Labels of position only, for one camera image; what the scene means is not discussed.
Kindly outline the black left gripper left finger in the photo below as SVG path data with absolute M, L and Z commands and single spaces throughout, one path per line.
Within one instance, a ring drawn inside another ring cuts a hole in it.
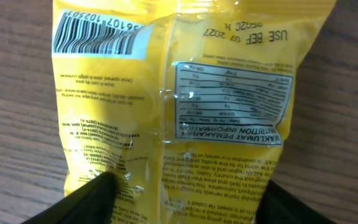
M 109 224 L 118 190 L 117 177 L 104 172 L 23 224 Z

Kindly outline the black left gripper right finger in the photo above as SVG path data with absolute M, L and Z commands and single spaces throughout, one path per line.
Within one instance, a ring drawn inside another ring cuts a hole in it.
M 270 180 L 256 212 L 257 224 L 336 224 Z

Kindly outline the yellow candy bag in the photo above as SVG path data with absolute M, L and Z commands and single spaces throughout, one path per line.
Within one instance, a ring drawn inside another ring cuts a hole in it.
M 327 0 L 53 2 L 65 195 L 104 172 L 113 223 L 256 223 Z

